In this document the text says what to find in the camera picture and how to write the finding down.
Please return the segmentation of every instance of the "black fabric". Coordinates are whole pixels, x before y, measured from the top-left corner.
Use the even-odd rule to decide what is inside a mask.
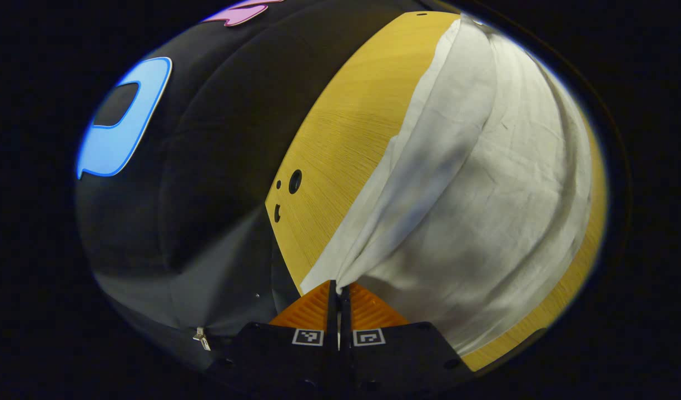
[[[135,99],[138,88],[137,83],[128,83],[113,89],[93,117],[93,124],[109,127],[119,123]]]
[[[171,58],[172,74],[136,152],[117,175],[76,182],[96,280],[135,329],[203,368],[195,327],[236,334],[298,299],[266,193],[333,75],[376,31],[420,10],[410,0],[294,0],[238,27],[200,23],[143,58]],[[96,119],[127,109],[116,92]]]

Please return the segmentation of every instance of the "hole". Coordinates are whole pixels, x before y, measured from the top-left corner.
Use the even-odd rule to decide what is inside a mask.
[[[294,174],[291,175],[291,180],[289,180],[289,192],[291,194],[298,192],[298,188],[300,187],[301,175],[302,174],[300,173],[300,169],[295,170]]]
[[[380,389],[380,383],[376,380],[365,381],[360,386],[366,392],[377,392]]]
[[[444,363],[444,368],[445,369],[454,369],[459,366],[461,362],[457,359],[450,359],[449,361]]]

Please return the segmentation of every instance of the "wooden board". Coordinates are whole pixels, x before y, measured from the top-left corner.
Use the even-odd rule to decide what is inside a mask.
[[[338,71],[315,102],[282,161],[266,209],[291,277],[300,283],[322,253],[387,142],[399,133],[414,88],[434,58],[440,36],[459,16],[405,13],[368,40]],[[574,299],[597,256],[604,230],[607,186],[599,147],[590,137],[592,210],[574,262],[551,294],[508,332],[465,355],[478,370],[548,327]],[[300,188],[289,180],[301,170]],[[279,222],[274,221],[279,205]]]

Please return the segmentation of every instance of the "cloth fold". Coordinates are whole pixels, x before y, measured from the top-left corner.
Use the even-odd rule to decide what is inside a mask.
[[[589,218],[590,165],[564,86],[464,15],[301,289],[358,281],[410,321],[434,323],[459,355],[472,352],[566,271]]]

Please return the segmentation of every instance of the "pink sign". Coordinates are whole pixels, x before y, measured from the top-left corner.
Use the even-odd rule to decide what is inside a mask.
[[[241,2],[239,4],[233,5],[232,7],[225,8],[222,11],[206,18],[202,22],[209,21],[226,21],[224,26],[236,26],[245,23],[251,18],[258,16],[260,13],[264,12],[269,6],[266,3],[280,3],[284,0],[247,0],[246,2]]]

